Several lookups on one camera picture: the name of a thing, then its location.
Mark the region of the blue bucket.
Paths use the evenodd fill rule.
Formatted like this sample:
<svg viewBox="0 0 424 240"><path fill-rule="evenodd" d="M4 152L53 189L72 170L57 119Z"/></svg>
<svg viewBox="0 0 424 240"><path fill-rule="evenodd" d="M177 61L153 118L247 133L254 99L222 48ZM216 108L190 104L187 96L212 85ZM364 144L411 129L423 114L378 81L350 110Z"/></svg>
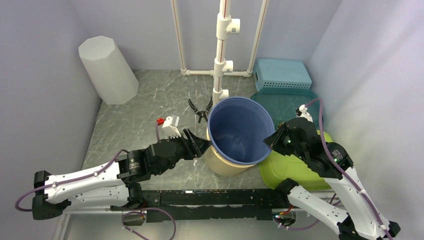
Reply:
<svg viewBox="0 0 424 240"><path fill-rule="evenodd" d="M264 139L274 132L270 114L250 98L221 100L208 115L207 133L212 146L233 164L255 165L265 160L272 150Z"/></svg>

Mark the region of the light blue perforated basket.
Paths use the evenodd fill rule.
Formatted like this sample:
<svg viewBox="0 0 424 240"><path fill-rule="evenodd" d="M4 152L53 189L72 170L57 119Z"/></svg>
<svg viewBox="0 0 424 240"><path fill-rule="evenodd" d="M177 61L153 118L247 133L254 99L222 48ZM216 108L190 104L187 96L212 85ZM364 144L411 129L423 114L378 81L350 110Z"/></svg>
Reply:
<svg viewBox="0 0 424 240"><path fill-rule="evenodd" d="M266 88L309 89L310 75L300 60L258 58L252 76L257 91Z"/></svg>

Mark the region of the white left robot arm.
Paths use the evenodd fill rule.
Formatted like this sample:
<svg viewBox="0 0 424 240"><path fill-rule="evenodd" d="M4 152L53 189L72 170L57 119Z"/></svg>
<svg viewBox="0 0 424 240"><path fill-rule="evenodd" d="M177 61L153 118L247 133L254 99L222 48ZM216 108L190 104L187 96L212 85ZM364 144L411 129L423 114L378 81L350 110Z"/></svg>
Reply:
<svg viewBox="0 0 424 240"><path fill-rule="evenodd" d="M112 160L77 172L54 175L43 170L34 175L34 220L60 216L64 210L115 206L137 210L145 204L141 182L173 169L177 162L200 158L211 142L188 128L184 136L161 139L138 150L121 150Z"/></svg>

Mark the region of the translucent white faceted bin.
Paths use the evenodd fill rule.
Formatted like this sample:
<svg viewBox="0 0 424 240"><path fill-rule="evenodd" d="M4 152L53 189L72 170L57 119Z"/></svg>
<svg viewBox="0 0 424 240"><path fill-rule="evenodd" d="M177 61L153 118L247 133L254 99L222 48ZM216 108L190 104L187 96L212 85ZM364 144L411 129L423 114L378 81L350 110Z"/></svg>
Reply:
<svg viewBox="0 0 424 240"><path fill-rule="evenodd" d="M139 81L112 38L88 38L78 47L78 53L104 103L123 105L137 95Z"/></svg>

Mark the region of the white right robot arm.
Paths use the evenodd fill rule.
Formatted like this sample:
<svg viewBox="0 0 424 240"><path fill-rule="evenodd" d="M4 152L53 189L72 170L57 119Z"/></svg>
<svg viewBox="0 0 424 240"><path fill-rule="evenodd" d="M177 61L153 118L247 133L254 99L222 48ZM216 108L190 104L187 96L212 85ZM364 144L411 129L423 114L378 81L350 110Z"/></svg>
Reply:
<svg viewBox="0 0 424 240"><path fill-rule="evenodd" d="M274 189L276 203L301 208L331 228L340 240L392 240L401 231L377 209L363 187L354 163L340 144L327 142L313 122L298 117L283 123L264 143L283 156L295 156L334 190L340 209L287 178Z"/></svg>

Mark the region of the teal translucent plastic tub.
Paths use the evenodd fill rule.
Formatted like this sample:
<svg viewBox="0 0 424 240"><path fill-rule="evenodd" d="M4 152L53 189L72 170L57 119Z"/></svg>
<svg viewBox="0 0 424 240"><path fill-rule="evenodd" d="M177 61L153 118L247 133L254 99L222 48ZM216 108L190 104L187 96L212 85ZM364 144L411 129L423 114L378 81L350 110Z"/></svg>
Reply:
<svg viewBox="0 0 424 240"><path fill-rule="evenodd" d="M296 109L316 99L310 89L303 88L263 88L250 98L266 109L272 118L274 128L296 117Z"/></svg>

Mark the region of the beige plastic bucket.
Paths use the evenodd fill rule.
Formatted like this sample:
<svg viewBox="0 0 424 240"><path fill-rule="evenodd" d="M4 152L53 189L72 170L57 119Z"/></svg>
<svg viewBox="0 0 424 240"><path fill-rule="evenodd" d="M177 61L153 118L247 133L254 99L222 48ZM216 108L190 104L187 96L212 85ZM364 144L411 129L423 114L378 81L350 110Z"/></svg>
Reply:
<svg viewBox="0 0 424 240"><path fill-rule="evenodd" d="M230 177L238 175L249 168L252 168L256 164L236 164L226 160L222 157L217 149L210 145L206 153L204 154L206 165L217 175Z"/></svg>

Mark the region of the lime green plastic tub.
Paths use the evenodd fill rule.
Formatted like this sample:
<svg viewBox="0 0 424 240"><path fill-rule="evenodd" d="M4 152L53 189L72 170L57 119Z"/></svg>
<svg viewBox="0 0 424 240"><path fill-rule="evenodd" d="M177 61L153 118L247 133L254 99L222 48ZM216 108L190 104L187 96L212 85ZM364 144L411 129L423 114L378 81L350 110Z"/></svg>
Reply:
<svg viewBox="0 0 424 240"><path fill-rule="evenodd" d="M308 191L324 191L331 187L317 173L294 155L281 155L271 151L267 158L258 163L261 178L270 189L275 189L283 180L296 181Z"/></svg>

